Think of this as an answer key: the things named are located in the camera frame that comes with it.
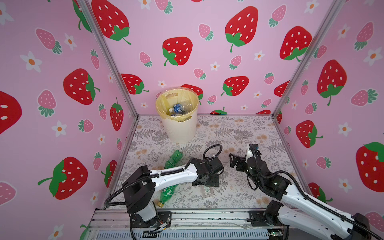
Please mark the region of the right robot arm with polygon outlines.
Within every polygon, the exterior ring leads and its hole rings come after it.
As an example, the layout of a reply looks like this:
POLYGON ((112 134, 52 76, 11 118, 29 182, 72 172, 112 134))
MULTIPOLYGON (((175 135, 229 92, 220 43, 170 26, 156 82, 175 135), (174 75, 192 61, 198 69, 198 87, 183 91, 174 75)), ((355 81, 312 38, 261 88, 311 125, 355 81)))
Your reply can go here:
POLYGON ((264 212, 267 224, 294 227, 322 240, 381 239, 366 216, 333 209, 306 194, 288 172, 270 172, 261 156, 257 144, 250 144, 244 157, 229 155, 230 166, 246 173, 251 188, 273 198, 264 212))

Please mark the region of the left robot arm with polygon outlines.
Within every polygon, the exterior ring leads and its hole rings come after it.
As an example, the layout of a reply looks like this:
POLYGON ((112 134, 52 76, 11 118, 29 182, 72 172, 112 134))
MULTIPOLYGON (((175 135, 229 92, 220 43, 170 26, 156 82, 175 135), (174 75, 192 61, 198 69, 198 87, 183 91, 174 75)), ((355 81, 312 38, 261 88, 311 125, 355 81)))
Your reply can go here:
POLYGON ((129 214, 138 214, 144 222, 158 217, 152 197, 171 186, 191 183, 192 186, 218 187, 224 166, 219 158, 191 158, 187 164, 166 170, 139 167, 122 185, 129 214))

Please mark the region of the blue label bottle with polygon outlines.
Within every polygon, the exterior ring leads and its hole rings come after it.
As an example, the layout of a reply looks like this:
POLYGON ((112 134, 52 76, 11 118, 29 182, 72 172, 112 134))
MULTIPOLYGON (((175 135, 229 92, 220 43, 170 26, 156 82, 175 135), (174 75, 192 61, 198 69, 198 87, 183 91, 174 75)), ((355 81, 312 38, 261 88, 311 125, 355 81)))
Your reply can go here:
POLYGON ((173 105, 169 108, 169 112, 171 115, 185 115, 191 112, 194 108, 195 107, 191 101, 184 101, 173 105))

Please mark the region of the clear bottle green label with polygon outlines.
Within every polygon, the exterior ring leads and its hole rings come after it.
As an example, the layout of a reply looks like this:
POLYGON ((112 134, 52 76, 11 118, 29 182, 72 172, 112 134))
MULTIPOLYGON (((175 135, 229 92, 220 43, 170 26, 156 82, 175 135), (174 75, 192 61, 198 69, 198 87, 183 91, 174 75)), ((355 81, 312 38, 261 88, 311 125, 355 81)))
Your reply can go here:
POLYGON ((214 192, 211 187, 201 186, 203 198, 209 198, 214 195, 214 192))

